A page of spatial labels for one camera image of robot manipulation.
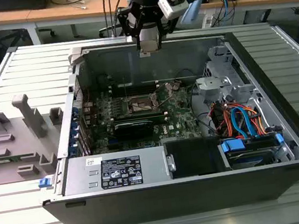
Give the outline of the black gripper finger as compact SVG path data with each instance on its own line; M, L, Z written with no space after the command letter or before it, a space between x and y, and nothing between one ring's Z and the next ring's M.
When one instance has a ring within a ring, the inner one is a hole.
M141 8L138 3L130 4L127 8L118 11L118 21L126 37L136 40L136 47L140 50L140 33L142 30Z
M157 43L157 49L160 49L162 46L162 39L166 37L166 35L170 34L173 29L171 26L171 21L167 20L165 15L159 6L155 5L152 7L152 15L155 23L155 37Z

